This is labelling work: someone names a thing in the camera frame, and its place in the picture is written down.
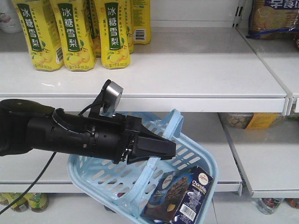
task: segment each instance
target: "black cable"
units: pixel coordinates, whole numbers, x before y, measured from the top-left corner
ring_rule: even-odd
[[[37,178],[32,182],[32,184],[17,198],[15,199],[13,202],[11,202],[8,206],[6,206],[4,209],[2,209],[0,211],[0,215],[5,212],[7,209],[9,209],[14,203],[18,202],[19,200],[21,200],[25,194],[27,194],[30,189],[36,184],[36,182],[38,182],[38,180],[42,177],[42,175],[44,174],[44,172],[46,171],[46,169],[48,168],[48,166],[50,165],[50,163],[52,162],[52,160],[54,159],[54,156],[56,155],[56,152],[53,152],[52,156],[49,158],[47,164],[45,165],[45,167],[43,168],[43,170],[40,172],[40,174],[37,176]]]
[[[100,102],[97,102],[97,103],[92,103],[92,104],[88,105],[87,107],[85,107],[78,115],[82,116],[83,113],[85,113],[88,109],[90,109],[94,106],[99,106],[99,105],[103,105],[103,104],[107,104],[107,102],[106,101],[100,101]]]

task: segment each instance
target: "blue product box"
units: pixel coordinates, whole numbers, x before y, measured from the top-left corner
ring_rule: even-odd
[[[171,224],[194,224],[212,182],[200,166],[164,173],[141,216]]]

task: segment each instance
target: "store shelf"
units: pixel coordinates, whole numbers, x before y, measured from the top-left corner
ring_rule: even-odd
[[[247,29],[239,29],[239,32],[286,91],[290,99],[286,112],[289,115],[292,104],[299,98],[299,76],[295,72],[298,70],[299,52],[295,48],[293,40],[254,40],[246,38]],[[296,107],[296,112],[299,112],[299,106]]]
[[[30,210],[17,213],[7,210],[1,215],[1,224],[131,224],[124,217],[108,212],[103,205],[85,194],[49,194],[50,203],[43,213]],[[283,202],[277,211],[262,214],[248,192],[242,196],[233,193],[215,193],[204,224],[297,224],[299,213]]]
[[[252,197],[299,197],[299,125],[286,120],[263,130],[225,126]]]
[[[241,178],[216,113],[184,113],[183,133],[215,157],[220,170],[216,191],[240,191]],[[32,150],[27,154],[0,157],[0,192],[23,192],[35,180],[52,152]],[[67,173],[67,154],[56,154],[31,192],[78,193]]]
[[[286,92],[234,28],[153,28],[132,63],[89,72],[35,71],[23,33],[0,33],[0,100],[27,98],[67,111],[93,102],[111,79],[120,111],[283,112]]]
[[[241,196],[233,193],[215,193],[213,205],[217,224],[297,224],[299,213],[287,202],[282,202],[272,215],[261,213],[256,207],[256,199],[244,189]]]

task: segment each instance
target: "blue plastic basket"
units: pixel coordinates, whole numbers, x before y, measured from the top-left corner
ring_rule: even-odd
[[[199,165],[214,178],[196,220],[196,224],[202,224],[218,181],[215,159],[201,145],[181,133],[184,118],[179,111],[171,111],[164,119],[150,112],[133,112],[130,115],[142,118],[143,125],[149,130],[174,141],[177,144],[176,157],[167,161],[150,158],[130,165],[124,162],[115,165],[110,160],[71,155],[68,161],[71,181],[133,223],[154,224],[152,220],[141,217],[140,213],[162,174]]]

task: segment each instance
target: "yellow package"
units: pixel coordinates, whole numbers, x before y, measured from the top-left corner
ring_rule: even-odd
[[[130,64],[125,0],[95,0],[101,36],[102,65],[108,69],[121,69]]]
[[[150,0],[131,0],[131,13],[134,44],[150,43]]]
[[[63,54],[49,0],[13,0],[21,20],[34,67],[40,71],[60,69]]]
[[[89,21],[90,34],[93,40],[93,52],[96,57],[101,57],[101,39],[99,31],[99,20],[95,9],[94,0],[87,0],[86,11]]]
[[[127,25],[127,38],[128,38],[128,47],[129,52],[132,53],[134,51],[133,44],[133,29],[132,29],[132,14],[131,14],[131,0],[125,0],[125,17],[126,17],[126,25]]]
[[[96,58],[86,15],[86,1],[50,2],[60,34],[65,66],[71,71],[93,69]]]

